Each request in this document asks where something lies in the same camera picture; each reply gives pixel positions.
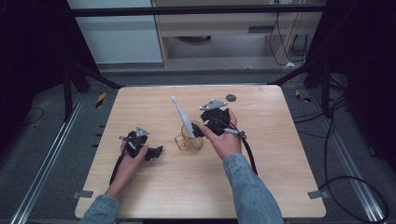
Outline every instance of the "person's right hand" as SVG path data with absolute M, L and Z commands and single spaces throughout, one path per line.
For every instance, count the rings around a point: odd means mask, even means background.
M 237 120 L 231 109 L 229 109 L 229 115 L 230 123 L 236 127 Z M 222 135 L 217 136 L 205 125 L 200 125 L 199 128 L 206 138 L 209 139 L 210 143 L 212 143 L 212 146 L 215 148 L 222 160 L 224 160 L 228 155 L 242 152 L 241 139 L 239 139 L 235 134 L 223 133 Z

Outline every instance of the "black horizontal bar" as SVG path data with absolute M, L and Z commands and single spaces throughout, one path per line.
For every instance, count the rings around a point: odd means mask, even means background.
M 319 12 L 326 5 L 254 5 L 254 6 L 203 6 L 203 7 L 124 7 L 90 8 L 51 11 L 74 17 L 147 16 L 180 14 L 226 14 L 226 13 L 270 13 L 270 12 Z

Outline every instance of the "aluminum strip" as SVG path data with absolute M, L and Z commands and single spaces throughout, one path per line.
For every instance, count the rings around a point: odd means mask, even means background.
M 64 145 L 64 141 L 69 134 L 73 123 L 76 120 L 79 110 L 81 109 L 81 104 L 85 98 L 86 93 L 79 93 L 76 97 L 76 101 L 73 105 L 74 111 L 71 114 L 69 120 L 65 121 L 61 127 L 61 130 L 58 132 L 54 142 L 52 143 L 51 148 L 49 149 L 49 153 L 47 154 L 46 159 L 44 159 L 40 170 L 38 171 L 37 175 L 35 176 L 35 180 L 33 181 L 32 185 L 30 186 L 29 190 L 25 194 L 20 206 L 18 207 L 17 211 L 14 213 L 10 223 L 12 224 L 23 224 L 27 221 L 33 206 L 35 205 L 35 201 L 38 198 L 41 190 L 46 183 L 46 180 L 50 174 L 50 171 L 53 167 L 53 164 L 56 162 L 58 158 L 59 152 Z
M 315 103 L 319 111 L 322 111 L 320 103 L 319 103 L 319 96 L 315 91 L 308 90 L 309 94 L 312 96 L 312 101 Z M 326 118 L 326 116 L 322 115 L 322 119 L 327 128 L 330 127 L 330 121 Z M 331 142 L 334 145 L 335 151 L 338 154 L 341 163 L 343 164 L 346 173 L 348 175 L 352 175 L 358 178 L 363 179 L 359 168 L 356 166 L 355 162 L 352 160 L 351 156 L 349 155 L 346 146 L 344 145 L 342 138 L 340 137 L 339 133 L 335 129 L 332 136 Z M 384 214 L 382 213 L 381 208 L 379 207 L 372 191 L 369 187 L 365 184 L 357 181 L 351 180 L 351 184 L 355 190 L 355 193 L 359 197 L 361 201 L 361 205 L 363 206 L 364 211 L 367 214 L 367 217 L 371 221 L 378 221 L 384 218 Z

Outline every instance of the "white wall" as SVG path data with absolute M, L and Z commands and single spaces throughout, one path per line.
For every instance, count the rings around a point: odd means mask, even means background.
M 150 0 L 68 0 L 71 8 L 151 7 Z M 153 16 L 76 18 L 96 63 L 162 63 Z

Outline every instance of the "beige desk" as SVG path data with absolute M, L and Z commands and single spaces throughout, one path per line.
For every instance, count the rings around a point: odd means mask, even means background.
M 279 203 L 284 217 L 323 217 L 321 199 L 282 90 L 278 86 L 183 86 L 122 88 L 85 183 L 92 198 L 80 198 L 76 216 L 82 217 L 97 195 L 105 193 L 120 155 L 119 136 L 136 125 L 150 131 L 151 147 L 163 146 L 159 159 L 143 161 L 122 202 L 119 217 L 231 218 L 236 217 L 230 184 L 221 160 L 207 139 L 198 152 L 182 152 L 174 140 L 182 126 L 175 95 L 188 117 L 201 121 L 199 106 L 211 99 L 229 102 L 238 129 L 247 134 L 257 170 Z

